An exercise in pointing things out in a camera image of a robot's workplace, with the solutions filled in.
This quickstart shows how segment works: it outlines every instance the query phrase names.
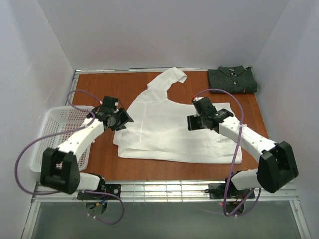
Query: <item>shirt sleeve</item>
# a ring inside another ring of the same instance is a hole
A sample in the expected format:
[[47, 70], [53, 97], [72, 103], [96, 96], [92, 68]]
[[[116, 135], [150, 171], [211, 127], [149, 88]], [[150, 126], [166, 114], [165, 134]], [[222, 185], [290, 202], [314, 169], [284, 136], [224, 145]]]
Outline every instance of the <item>shirt sleeve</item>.
[[149, 82], [148, 89], [157, 88], [167, 91], [171, 87], [171, 85], [176, 82], [184, 83], [186, 78], [187, 76], [184, 72], [176, 67], [173, 67], [168, 69], [167, 71], [164, 71], [163, 73], [155, 77], [154, 80]]

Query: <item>brown wooden surface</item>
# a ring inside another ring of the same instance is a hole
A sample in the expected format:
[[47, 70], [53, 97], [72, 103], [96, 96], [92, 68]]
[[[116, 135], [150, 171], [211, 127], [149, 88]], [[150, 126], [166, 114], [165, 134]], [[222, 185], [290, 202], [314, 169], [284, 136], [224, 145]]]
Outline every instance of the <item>brown wooden surface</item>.
[[[105, 95], [119, 98], [127, 109], [139, 93], [147, 89], [147, 83], [160, 72], [142, 73], [100, 73], [81, 74], [77, 89], [87, 90], [103, 99]], [[198, 92], [208, 89], [207, 72], [186, 72], [184, 84], [176, 83], [168, 90], [172, 101], [191, 104], [191, 98]], [[240, 118], [240, 110], [228, 95], [204, 93], [212, 102], [230, 102], [231, 108]], [[244, 108], [246, 123], [257, 133], [268, 137], [254, 94], [235, 94]], [[97, 102], [85, 93], [76, 93], [76, 105], [96, 106]], [[229, 164], [179, 163], [162, 160], [129, 159], [118, 157], [118, 147], [113, 144], [114, 132], [107, 130], [91, 146], [88, 167], [85, 172], [104, 176], [107, 180], [220, 180], [229, 172]], [[256, 161], [243, 150], [243, 159], [235, 170], [257, 167]]]

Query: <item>white plastic basket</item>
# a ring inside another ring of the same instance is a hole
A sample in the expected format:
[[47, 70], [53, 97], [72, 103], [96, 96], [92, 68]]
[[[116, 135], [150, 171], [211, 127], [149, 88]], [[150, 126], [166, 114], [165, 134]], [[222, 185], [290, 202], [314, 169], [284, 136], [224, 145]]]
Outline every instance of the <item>white plastic basket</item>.
[[[78, 107], [88, 111], [93, 109], [92, 106]], [[40, 136], [78, 128], [83, 123], [87, 114], [88, 113], [78, 111], [71, 106], [51, 108], [45, 116]], [[71, 135], [72, 133], [65, 133], [55, 137], [46, 138], [37, 143], [30, 161], [30, 170], [33, 172], [41, 172], [42, 155], [44, 150], [48, 147], [56, 148], [59, 144], [67, 140]], [[86, 169], [88, 165], [90, 147], [91, 146], [89, 146], [84, 151], [84, 153], [78, 160], [80, 171]]]

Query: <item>dark green polo shirt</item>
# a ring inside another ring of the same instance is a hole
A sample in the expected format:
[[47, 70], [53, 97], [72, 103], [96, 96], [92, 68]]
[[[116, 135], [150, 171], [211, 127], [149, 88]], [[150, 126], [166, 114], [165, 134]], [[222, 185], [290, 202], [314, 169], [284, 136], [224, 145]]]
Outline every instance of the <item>dark green polo shirt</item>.
[[247, 69], [243, 66], [218, 67], [217, 70], [208, 70], [207, 75], [210, 88], [225, 90], [229, 93], [257, 92], [257, 82], [254, 80], [251, 67]]

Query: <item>glass panel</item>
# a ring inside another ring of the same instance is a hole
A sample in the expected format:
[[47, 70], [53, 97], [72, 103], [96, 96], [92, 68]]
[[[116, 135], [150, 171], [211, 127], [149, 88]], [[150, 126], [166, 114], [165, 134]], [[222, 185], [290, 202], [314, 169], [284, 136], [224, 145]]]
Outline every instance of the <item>glass panel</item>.
[[[246, 209], [251, 202], [245, 203]], [[121, 222], [109, 226], [86, 216], [85, 203], [41, 203], [33, 239], [299, 239], [289, 201], [263, 201], [248, 215], [227, 218], [218, 202], [125, 203]], [[111, 201], [102, 218], [118, 218], [121, 205]]]

